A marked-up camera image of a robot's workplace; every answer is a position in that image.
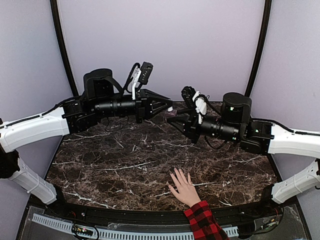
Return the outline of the purple nail polish bottle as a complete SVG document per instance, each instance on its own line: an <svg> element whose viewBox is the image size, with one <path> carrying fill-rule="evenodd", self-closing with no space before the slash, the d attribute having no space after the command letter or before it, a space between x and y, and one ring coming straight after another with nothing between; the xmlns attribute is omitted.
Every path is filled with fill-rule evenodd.
<svg viewBox="0 0 320 240"><path fill-rule="evenodd" d="M168 109L164 112L164 116L165 118L174 118L177 116L177 110L173 109L171 111L169 111Z"/></svg>

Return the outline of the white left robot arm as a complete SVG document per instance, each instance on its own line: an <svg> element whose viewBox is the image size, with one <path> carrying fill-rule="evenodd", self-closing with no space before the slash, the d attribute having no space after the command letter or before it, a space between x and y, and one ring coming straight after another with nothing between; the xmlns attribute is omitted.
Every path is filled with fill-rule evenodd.
<svg viewBox="0 0 320 240"><path fill-rule="evenodd" d="M108 68L95 69L83 77L84 92L56 104L50 110L15 121L0 123L0 177L20 185L40 199L60 218L67 218L70 206L62 191L45 181L19 156L18 148L58 136L81 133L104 118L135 116L136 122L149 120L172 110L170 98L142 89L153 66L135 64L124 87Z"/></svg>

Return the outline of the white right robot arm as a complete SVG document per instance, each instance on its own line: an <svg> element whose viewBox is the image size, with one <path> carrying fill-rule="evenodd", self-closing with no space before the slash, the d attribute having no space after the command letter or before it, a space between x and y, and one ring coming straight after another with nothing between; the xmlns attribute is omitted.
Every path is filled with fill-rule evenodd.
<svg viewBox="0 0 320 240"><path fill-rule="evenodd" d="M258 216L266 217L274 210L275 203L282 204L319 185L319 132L290 129L274 120L252 118L252 100L237 92L228 92L223 96L219 117L207 114L210 103L199 91L185 87L182 97L187 108L168 117L167 122L194 144L200 136L204 136L233 142L253 154L291 154L314 158L305 169L263 189L262 201L255 205Z"/></svg>

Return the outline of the red plaid sleeve forearm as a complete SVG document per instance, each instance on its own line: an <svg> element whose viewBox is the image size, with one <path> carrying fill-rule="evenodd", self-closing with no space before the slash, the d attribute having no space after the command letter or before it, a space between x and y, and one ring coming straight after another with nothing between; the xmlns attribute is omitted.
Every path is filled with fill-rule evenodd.
<svg viewBox="0 0 320 240"><path fill-rule="evenodd" d="M185 210L195 240L229 240L219 226L207 201L203 200Z"/></svg>

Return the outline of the person's bare hand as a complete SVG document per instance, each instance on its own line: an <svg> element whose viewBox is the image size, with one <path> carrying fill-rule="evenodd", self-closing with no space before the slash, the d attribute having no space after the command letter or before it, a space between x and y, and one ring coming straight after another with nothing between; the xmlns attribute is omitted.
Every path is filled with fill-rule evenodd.
<svg viewBox="0 0 320 240"><path fill-rule="evenodd" d="M169 184L168 188L178 201L190 208L201 202L197 190L192 184L189 173L186 177L182 169L174 168L174 172L170 172L169 175L174 183L174 186Z"/></svg>

